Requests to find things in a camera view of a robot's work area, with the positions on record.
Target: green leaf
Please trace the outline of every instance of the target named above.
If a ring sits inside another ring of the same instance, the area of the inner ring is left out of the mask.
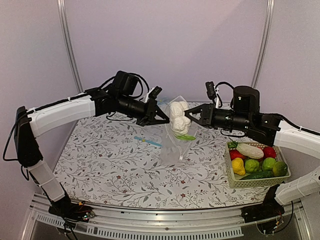
[[[196,140],[196,138],[194,136],[190,136],[190,135],[174,135],[177,139],[179,140],[183,140],[183,141],[193,141]]]
[[[238,143],[236,141],[228,142],[229,149],[235,149],[237,146],[238,146]]]

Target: yellow pepper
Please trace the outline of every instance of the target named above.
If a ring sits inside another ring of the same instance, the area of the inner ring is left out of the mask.
[[[233,159],[231,163],[232,163],[233,172],[235,174],[238,174],[240,176],[244,176],[246,174],[244,161],[240,157]]]

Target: red strawberry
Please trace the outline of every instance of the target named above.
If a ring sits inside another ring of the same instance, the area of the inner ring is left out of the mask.
[[[238,150],[234,149],[230,151],[230,159],[236,159],[236,158],[241,158],[241,159],[246,159],[247,157],[245,155],[242,155]]]
[[[264,149],[263,149],[263,153],[264,153],[264,156],[263,158],[266,159],[266,158],[273,158],[275,159],[277,154],[276,154],[276,151],[273,149],[273,147],[271,146],[266,146]]]

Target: white arm segment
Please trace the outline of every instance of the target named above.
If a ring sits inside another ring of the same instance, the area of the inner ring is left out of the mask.
[[[280,184],[274,199],[280,205],[285,205],[316,192],[320,192],[320,166],[296,180]]]
[[[45,161],[39,161],[36,165],[27,167],[27,169],[52,201],[56,202],[65,196],[64,189]]]
[[[320,159],[320,136],[300,131],[283,120],[279,127],[281,130],[274,138],[275,146],[293,149]]]
[[[29,114],[28,118],[31,118],[30,126],[34,137],[37,138],[64,124],[94,116],[96,114],[95,102],[90,98],[90,95],[80,97]]]
[[[281,128],[275,135],[274,145],[293,149],[320,159],[320,136],[300,131],[286,121],[281,121]],[[282,183],[275,192],[275,200],[280,205],[320,191],[320,166],[314,171],[288,183]]]

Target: metal pole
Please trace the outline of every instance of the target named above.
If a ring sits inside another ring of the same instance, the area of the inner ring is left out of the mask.
[[[60,22],[61,22],[64,43],[65,43],[67,55],[69,58],[74,83],[75,83],[77,91],[79,93],[82,93],[84,91],[84,89],[83,89],[83,86],[82,86],[82,83],[80,80],[80,75],[79,75],[78,68],[77,68],[76,58],[75,58],[74,51],[73,51],[72,44],[71,44],[65,1],[64,0],[57,0],[57,4],[58,4],[58,11],[59,11],[59,16],[60,16]]]
[[[274,14],[274,6],[275,6],[275,0],[268,0],[266,14],[265,14],[263,35],[262,35],[262,40],[261,40],[261,45],[260,45],[260,51],[258,54],[258,59],[257,59],[256,65],[255,65],[253,79],[251,82],[251,87],[254,89],[257,87],[260,72],[262,69],[262,64],[263,64],[264,57],[266,54],[268,38],[269,38],[269,33],[270,33],[271,23],[272,23],[272,17]]]

